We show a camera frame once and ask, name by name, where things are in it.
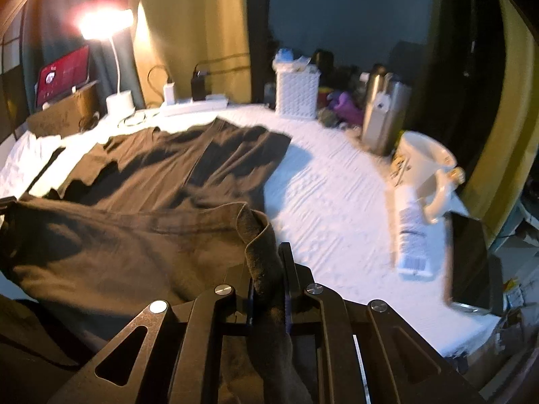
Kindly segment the olive brown t-shirt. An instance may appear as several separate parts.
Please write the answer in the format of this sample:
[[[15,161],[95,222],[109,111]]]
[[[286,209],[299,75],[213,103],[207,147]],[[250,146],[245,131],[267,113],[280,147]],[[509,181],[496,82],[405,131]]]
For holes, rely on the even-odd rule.
[[[39,303],[73,359],[103,348],[146,305],[194,300],[245,265],[246,337],[225,340],[227,400],[308,403],[285,326],[285,277],[264,186],[289,136],[216,119],[94,146],[59,187],[22,195],[1,227],[1,270]]]

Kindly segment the white lotion tube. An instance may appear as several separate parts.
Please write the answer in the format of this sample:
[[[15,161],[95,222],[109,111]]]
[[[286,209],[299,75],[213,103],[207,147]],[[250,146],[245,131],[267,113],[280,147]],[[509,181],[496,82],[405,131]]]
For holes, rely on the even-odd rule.
[[[423,207],[416,190],[410,185],[395,188],[395,227],[397,228],[397,258],[399,274],[432,278],[427,255],[427,231]]]

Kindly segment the black smartphone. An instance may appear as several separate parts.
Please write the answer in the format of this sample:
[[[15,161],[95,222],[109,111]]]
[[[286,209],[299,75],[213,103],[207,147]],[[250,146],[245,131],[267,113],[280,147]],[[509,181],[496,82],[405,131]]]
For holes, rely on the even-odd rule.
[[[450,307],[471,315],[503,316],[503,272],[489,253],[483,223],[457,212],[446,214]]]

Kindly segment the cream ceramic mug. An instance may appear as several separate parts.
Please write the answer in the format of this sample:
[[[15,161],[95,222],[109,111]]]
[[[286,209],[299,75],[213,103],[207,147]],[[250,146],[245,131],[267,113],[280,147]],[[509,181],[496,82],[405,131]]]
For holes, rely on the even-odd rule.
[[[390,166],[394,186],[412,186],[433,224],[449,211],[452,194],[465,182],[465,171],[441,143],[417,131],[405,131]]]

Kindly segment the steel thermos tumbler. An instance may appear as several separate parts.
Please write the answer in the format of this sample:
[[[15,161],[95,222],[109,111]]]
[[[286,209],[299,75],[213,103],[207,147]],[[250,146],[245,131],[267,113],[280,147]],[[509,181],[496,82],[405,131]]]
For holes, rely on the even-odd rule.
[[[387,156],[402,129],[412,89],[382,64],[375,64],[366,87],[361,142],[372,154]]]

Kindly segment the purple plush toy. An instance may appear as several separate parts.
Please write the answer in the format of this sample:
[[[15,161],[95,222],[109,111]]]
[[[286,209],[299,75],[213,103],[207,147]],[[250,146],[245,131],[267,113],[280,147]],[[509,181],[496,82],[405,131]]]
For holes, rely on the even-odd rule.
[[[331,128],[341,124],[363,126],[364,111],[358,108],[354,99],[347,91],[333,91],[327,96],[329,118],[327,125]]]

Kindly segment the white power strip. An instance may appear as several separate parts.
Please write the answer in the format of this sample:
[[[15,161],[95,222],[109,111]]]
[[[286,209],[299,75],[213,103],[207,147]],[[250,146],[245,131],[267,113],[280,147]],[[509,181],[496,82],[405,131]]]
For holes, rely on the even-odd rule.
[[[209,95],[204,100],[181,99],[174,104],[164,102],[164,108],[168,114],[186,114],[194,112],[204,112],[227,108],[228,98],[222,94]]]

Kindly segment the brown cardboard box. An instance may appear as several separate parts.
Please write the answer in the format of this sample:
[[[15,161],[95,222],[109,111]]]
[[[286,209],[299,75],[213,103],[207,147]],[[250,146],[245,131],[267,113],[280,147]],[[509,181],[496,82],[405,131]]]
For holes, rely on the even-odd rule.
[[[93,129],[101,118],[98,81],[90,82],[26,120],[28,130],[38,138],[67,136]]]

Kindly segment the white charger adapter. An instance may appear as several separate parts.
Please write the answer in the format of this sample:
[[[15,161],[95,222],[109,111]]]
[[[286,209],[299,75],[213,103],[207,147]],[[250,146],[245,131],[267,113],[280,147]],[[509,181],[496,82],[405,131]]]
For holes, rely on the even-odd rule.
[[[163,102],[166,105],[174,105],[176,103],[175,84],[173,82],[163,86]]]

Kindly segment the black charger adapter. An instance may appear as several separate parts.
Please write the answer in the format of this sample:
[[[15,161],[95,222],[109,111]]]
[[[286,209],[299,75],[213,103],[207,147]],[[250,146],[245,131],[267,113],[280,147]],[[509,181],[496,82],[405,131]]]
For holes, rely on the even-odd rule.
[[[203,101],[207,97],[204,72],[195,71],[191,79],[191,93],[193,101]]]

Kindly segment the white plastic basket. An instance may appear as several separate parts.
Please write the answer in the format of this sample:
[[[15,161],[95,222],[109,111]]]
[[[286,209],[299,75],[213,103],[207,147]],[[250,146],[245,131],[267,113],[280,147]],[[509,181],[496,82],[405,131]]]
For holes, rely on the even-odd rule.
[[[274,62],[276,74],[275,111],[294,119],[316,118],[320,71],[312,64]]]

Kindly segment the yellow curtain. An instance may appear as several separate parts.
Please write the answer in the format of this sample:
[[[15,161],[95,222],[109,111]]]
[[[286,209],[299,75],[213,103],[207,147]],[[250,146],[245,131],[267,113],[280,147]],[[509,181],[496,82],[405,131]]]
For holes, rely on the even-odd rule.
[[[191,95],[195,66],[213,60],[212,92],[251,101],[247,0],[128,0],[134,59],[144,103],[160,100],[171,79],[176,97]]]

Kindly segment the white desk lamp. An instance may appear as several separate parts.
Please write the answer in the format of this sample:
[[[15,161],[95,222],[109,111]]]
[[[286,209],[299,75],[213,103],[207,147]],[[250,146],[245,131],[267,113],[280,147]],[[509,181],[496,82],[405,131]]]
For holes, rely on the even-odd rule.
[[[111,5],[98,6],[84,12],[78,19],[78,30],[85,40],[108,41],[113,52],[116,68],[116,92],[107,96],[106,105],[109,115],[120,115],[123,112],[133,111],[132,93],[130,90],[122,91],[122,70],[114,37],[131,28],[133,13],[131,9],[119,9]]]

